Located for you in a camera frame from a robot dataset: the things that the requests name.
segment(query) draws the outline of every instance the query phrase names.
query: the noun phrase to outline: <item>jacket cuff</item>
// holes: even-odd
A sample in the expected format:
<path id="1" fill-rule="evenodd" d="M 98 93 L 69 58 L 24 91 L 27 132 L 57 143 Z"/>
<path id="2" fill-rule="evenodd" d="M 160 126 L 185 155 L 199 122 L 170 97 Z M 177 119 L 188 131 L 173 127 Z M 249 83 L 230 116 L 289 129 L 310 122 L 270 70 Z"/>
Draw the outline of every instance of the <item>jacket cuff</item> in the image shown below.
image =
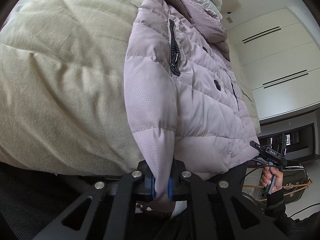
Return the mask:
<path id="1" fill-rule="evenodd" d="M 281 202 L 284 199 L 283 194 L 284 194 L 283 188 L 272 193 L 271 195 L 267 194 L 267 206 L 272 206 Z"/>

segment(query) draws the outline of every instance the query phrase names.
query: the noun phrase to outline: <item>cabinet door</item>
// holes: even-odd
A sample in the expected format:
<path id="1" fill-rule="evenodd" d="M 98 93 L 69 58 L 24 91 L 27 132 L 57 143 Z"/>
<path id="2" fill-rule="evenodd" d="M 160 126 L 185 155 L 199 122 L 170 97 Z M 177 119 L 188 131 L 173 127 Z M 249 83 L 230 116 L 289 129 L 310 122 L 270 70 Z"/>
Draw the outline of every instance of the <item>cabinet door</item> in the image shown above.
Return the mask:
<path id="1" fill-rule="evenodd" d="M 276 27 L 286 27 L 298 23 L 299 21 L 293 16 L 287 9 L 281 9 L 275 12 L 271 12 L 255 19 L 252 19 L 246 23 L 236 26 L 228 31 L 228 37 L 231 39 L 234 46 L 239 45 L 244 40 L 264 33 L 267 30 Z"/>
<path id="2" fill-rule="evenodd" d="M 320 68 L 320 50 L 314 42 L 281 51 L 243 67 L 253 90 L 317 68 Z"/>
<path id="3" fill-rule="evenodd" d="M 253 90 L 260 120 L 320 102 L 320 68 Z"/>
<path id="4" fill-rule="evenodd" d="M 311 36 L 302 24 L 296 23 L 247 43 L 241 43 L 236 46 L 236 50 L 242 65 L 247 65 L 258 59 L 309 42 L 313 42 Z"/>

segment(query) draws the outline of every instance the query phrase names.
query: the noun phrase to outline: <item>black snap button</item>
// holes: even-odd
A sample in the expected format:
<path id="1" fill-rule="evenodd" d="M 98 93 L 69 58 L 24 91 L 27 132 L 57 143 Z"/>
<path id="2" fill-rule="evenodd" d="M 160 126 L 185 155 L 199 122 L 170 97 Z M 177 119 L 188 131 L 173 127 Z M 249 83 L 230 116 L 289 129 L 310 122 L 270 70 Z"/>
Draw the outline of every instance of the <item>black snap button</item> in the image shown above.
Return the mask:
<path id="1" fill-rule="evenodd" d="M 217 88 L 219 91 L 221 91 L 221 86 L 220 86 L 219 82 L 216 81 L 216 80 L 214 80 L 214 84 L 216 85 L 216 88 Z"/>

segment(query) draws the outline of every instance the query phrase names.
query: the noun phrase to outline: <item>jacket pocket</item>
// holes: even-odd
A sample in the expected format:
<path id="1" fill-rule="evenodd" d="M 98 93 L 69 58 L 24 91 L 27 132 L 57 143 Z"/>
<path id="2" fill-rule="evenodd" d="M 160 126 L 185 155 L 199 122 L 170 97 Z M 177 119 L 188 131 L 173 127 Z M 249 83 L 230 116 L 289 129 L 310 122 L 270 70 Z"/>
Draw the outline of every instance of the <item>jacket pocket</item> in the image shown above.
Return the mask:
<path id="1" fill-rule="evenodd" d="M 176 42 L 176 37 L 174 33 L 175 24 L 173 20 L 169 19 L 169 29 L 171 34 L 170 41 L 170 51 L 171 51 L 171 60 L 170 60 L 170 69 L 173 74 L 180 76 L 180 70 L 178 69 L 178 64 L 180 62 L 180 50 Z"/>

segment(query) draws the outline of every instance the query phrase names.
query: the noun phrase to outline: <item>person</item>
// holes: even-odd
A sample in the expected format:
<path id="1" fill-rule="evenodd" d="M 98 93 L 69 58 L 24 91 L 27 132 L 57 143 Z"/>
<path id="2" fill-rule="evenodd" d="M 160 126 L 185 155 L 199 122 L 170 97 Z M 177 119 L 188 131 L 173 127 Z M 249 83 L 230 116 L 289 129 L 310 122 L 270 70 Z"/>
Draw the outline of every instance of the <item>person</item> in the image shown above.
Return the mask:
<path id="1" fill-rule="evenodd" d="M 277 168 L 264 167 L 261 184 L 266 187 L 271 183 L 271 173 L 276 176 L 272 194 L 267 195 L 265 215 L 276 218 L 274 224 L 290 240 L 320 239 L 320 211 L 303 220 L 293 220 L 285 213 L 283 173 Z"/>

